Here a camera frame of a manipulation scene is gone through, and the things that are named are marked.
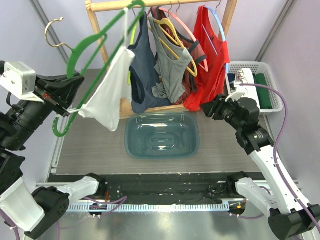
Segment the light blue hanger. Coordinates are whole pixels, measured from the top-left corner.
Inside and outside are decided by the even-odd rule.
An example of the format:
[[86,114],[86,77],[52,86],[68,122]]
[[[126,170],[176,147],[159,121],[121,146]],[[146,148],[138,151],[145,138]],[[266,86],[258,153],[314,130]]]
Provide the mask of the light blue hanger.
[[[208,5],[205,5],[204,7],[205,7],[206,9],[210,10],[210,12],[213,14],[216,22],[218,23],[218,26],[219,26],[219,29],[220,29],[220,33],[221,33],[221,37],[222,37],[222,41],[225,42],[225,41],[226,41],[225,31],[224,31],[224,28],[222,27],[222,24],[221,24],[221,21],[220,21],[218,15],[216,14],[215,10],[213,10],[212,7],[210,7],[210,6],[208,6]],[[203,29],[204,29],[207,37],[210,39],[210,36],[209,36],[209,34],[208,34],[208,32],[207,32],[207,30],[206,30],[206,28],[205,28],[205,26],[204,26],[203,24],[202,24],[202,27],[203,27]],[[213,42],[211,41],[211,39],[210,39],[210,43],[211,43],[213,49],[215,50],[215,52],[218,54],[218,52],[217,52],[217,50],[216,50]],[[229,63],[226,63],[226,64],[225,64],[225,72],[226,72],[227,74],[229,73]]]

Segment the lime green hanger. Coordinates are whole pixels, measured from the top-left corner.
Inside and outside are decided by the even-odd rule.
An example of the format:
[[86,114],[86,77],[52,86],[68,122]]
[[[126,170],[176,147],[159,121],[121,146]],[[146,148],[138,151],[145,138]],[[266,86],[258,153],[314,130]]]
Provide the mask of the lime green hanger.
[[[130,34],[131,31],[134,29],[135,25],[138,23],[138,21],[140,20],[140,18],[143,16],[144,11],[145,11],[145,3],[142,0],[134,0],[132,1],[131,4],[129,4],[126,8],[128,9],[132,9],[134,6],[139,5],[141,6],[141,11],[139,12],[139,14],[137,15],[137,17],[134,19],[134,21],[131,23],[131,25],[129,26],[129,29],[127,31],[127,34]],[[75,73],[75,69],[76,69],[76,65],[77,62],[81,56],[81,54],[93,43],[95,43],[97,40],[99,40],[100,38],[103,38],[103,40],[101,41],[101,43],[99,44],[99,46],[97,47],[97,49],[94,51],[92,57],[90,58],[89,62],[85,65],[84,69],[81,71],[81,75],[83,76],[85,74],[85,72],[87,71],[88,67],[90,66],[90,64],[92,63],[92,61],[94,60],[94,58],[97,56],[100,48],[103,46],[103,44],[105,44],[106,40],[107,40],[107,31],[113,26],[115,25],[115,23],[121,19],[123,16],[125,15],[125,11],[121,10],[121,12],[107,25],[105,26],[101,32],[95,34],[95,35],[91,35],[88,36],[87,38],[85,38],[84,40],[82,40],[78,46],[76,46],[76,48],[71,49],[72,54],[70,56],[70,59],[68,61],[67,64],[67,69],[66,69],[66,75],[68,78],[72,78],[74,76]],[[124,37],[121,39],[121,41],[119,42],[119,44],[116,46],[115,50],[113,51],[113,53],[111,54],[110,58],[108,59],[108,61],[104,64],[103,68],[101,69],[100,73],[98,74],[98,76],[96,77],[96,79],[94,80],[94,82],[92,83],[92,85],[90,86],[90,88],[88,89],[88,91],[85,93],[83,99],[81,100],[80,104],[77,106],[77,110],[81,109],[81,107],[83,106],[83,104],[85,104],[85,102],[87,101],[89,95],[91,94],[91,92],[95,89],[97,83],[99,82],[100,78],[103,76],[103,74],[105,73],[106,69],[109,67],[110,63],[112,62],[112,60],[114,59],[114,57],[116,56],[116,53],[118,52],[118,50],[120,49],[120,47],[123,45],[125,39]],[[53,121],[53,133],[54,135],[56,135],[57,137],[63,137],[67,134],[67,132],[69,131],[72,123],[74,122],[74,120],[76,119],[78,113],[74,112],[71,114],[70,119],[67,123],[67,126],[65,127],[65,129],[63,130],[63,132],[59,132],[58,130],[58,122],[59,122],[59,117],[56,117]]]
[[[132,35],[131,35],[131,39],[130,39],[130,45],[133,45],[135,42],[135,36],[136,36],[136,31],[137,31],[137,27],[138,27],[138,23],[136,23],[134,25],[134,28],[132,30]],[[131,84],[131,72],[129,71],[129,75],[128,75],[128,85]]]

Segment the white cloth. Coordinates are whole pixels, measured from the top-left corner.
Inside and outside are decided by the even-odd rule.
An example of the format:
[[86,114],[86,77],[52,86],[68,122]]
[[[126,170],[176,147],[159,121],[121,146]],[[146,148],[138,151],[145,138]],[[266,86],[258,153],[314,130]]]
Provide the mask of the white cloth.
[[[128,9],[124,15],[124,44],[126,44],[128,30]],[[117,130],[120,121],[121,98],[132,101],[132,88],[128,84],[129,67],[135,54],[125,45],[116,53],[110,68],[102,83],[91,99],[79,110],[79,115],[84,118],[95,118],[110,131]]]

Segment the perforated plastic basket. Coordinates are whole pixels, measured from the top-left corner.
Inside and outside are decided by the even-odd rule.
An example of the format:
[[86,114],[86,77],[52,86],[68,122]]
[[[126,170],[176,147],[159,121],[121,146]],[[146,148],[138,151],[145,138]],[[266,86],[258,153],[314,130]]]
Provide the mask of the perforated plastic basket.
[[[278,90],[274,76],[268,64],[264,62],[258,62],[258,61],[231,61],[230,62],[230,69],[229,69],[230,74],[236,74],[237,71],[239,71],[240,69],[251,69],[253,74],[264,74],[266,84],[269,87],[275,90]],[[272,109],[260,109],[261,115],[280,112],[283,108],[281,98],[277,94],[269,90],[269,96],[272,104]]]

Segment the wooden clothes rack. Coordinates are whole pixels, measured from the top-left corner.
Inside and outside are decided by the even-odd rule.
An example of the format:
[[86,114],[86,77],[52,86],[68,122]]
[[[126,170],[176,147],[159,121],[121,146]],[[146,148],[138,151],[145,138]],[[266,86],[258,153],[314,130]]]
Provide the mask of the wooden clothes rack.
[[[203,2],[216,2],[219,0],[143,0],[146,7],[157,7],[157,6],[167,6],[167,5],[178,5],[178,4],[192,4],[192,3],[203,3]],[[223,19],[222,19],[222,27],[224,30],[225,36],[227,36],[232,18],[234,16],[234,12],[237,6],[238,0],[227,0],[227,4],[224,10]],[[98,19],[97,12],[107,12],[113,10],[122,10],[126,6],[131,3],[130,0],[120,0],[120,1],[108,1],[108,2],[97,2],[93,3],[92,0],[85,0],[85,7],[88,12],[88,16],[93,28],[93,32],[95,34],[101,31]],[[106,45],[104,45],[101,49],[101,54],[103,61],[106,63],[108,61],[109,55],[107,51]],[[162,106],[162,107],[154,107],[149,108],[145,112],[146,113],[154,113],[154,112],[186,112],[188,109],[181,105],[171,105],[171,106]],[[130,118],[135,113],[132,111],[132,106],[130,102],[123,98],[120,104],[120,118],[127,119]]]

